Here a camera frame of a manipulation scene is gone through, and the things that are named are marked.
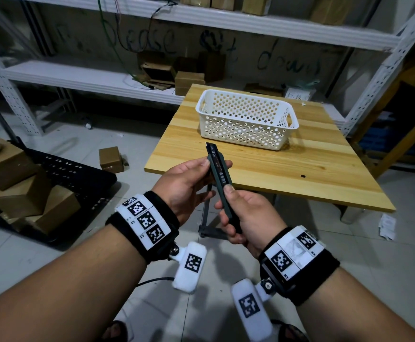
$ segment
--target basket handle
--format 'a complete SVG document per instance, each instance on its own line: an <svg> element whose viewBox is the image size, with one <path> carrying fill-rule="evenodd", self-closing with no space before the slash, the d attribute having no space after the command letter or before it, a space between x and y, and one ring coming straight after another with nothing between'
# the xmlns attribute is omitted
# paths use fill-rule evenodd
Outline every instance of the basket handle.
<svg viewBox="0 0 415 342"><path fill-rule="evenodd" d="M293 107L290 107L290 110L288 111L288 113L290 114L290 119L291 119L291 126L289 128L290 129L299 128L299 122L298 122L298 119L296 118L296 114L295 114L295 111L293 110Z"/></svg>
<svg viewBox="0 0 415 342"><path fill-rule="evenodd" d="M201 108L201 104L203 103L203 106L206 104L205 101L205 97L206 97L206 93L208 92L208 90L204 90L203 93L201 94L200 99L198 100L197 106L195 107L195 110L199 113L202 113L203 110L200 109Z"/></svg>

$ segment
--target black sandal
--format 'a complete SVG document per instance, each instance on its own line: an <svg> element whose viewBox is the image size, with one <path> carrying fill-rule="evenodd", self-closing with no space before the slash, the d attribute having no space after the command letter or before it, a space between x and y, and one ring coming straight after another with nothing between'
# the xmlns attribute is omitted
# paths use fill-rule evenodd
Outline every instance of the black sandal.
<svg viewBox="0 0 415 342"><path fill-rule="evenodd" d="M286 324L277 319L271 319L271 323L274 325L280 325L278 338L279 342L309 342L306 335L296 326Z"/></svg>
<svg viewBox="0 0 415 342"><path fill-rule="evenodd" d="M128 332L127 327L125 326L124 322L121 321L113 321L111 324L109 324L108 328L111 328L114 324L119 325L120 328L120 335L116 337L110 337L110 338L98 338L95 340L95 342L128 342Z"/></svg>

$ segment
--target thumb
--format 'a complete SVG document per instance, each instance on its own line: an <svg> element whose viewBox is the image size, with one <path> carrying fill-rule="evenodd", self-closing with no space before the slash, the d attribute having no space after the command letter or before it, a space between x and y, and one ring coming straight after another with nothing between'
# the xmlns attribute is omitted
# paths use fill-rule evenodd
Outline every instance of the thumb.
<svg viewBox="0 0 415 342"><path fill-rule="evenodd" d="M209 160L205 159L199 166L190 168L183 172L182 175L189 185L195 185L206 176L210 167Z"/></svg>
<svg viewBox="0 0 415 342"><path fill-rule="evenodd" d="M239 218L242 218L249 209L248 202L239 195L238 191L236 191L232 185L226 185L223 188L223 193L231 208L236 212L236 215L238 215Z"/></svg>

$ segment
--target wooden tabletop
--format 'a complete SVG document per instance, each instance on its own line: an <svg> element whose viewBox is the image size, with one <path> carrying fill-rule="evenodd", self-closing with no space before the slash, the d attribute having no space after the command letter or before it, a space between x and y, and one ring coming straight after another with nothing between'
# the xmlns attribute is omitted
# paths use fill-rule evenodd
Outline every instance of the wooden tabletop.
<svg viewBox="0 0 415 342"><path fill-rule="evenodd" d="M202 138L195 107L209 88L214 87L192 85L145 171L163 174L179 163L206 156L209 141L217 144L225 159L233 161L229 172L236 188L384 212L396 210L321 104L302 105L302 101L272 97L290 103L300 125L291 134L287 149L272 151Z"/></svg>

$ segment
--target forearm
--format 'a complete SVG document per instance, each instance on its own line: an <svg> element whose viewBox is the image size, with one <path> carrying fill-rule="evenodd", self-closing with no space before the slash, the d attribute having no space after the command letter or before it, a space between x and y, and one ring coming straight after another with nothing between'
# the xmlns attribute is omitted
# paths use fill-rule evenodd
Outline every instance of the forearm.
<svg viewBox="0 0 415 342"><path fill-rule="evenodd" d="M0 341L93 341L145 270L136 249L108 225L0 295Z"/></svg>
<svg viewBox="0 0 415 342"><path fill-rule="evenodd" d="M415 329L342 268L297 311L315 342L415 342Z"/></svg>

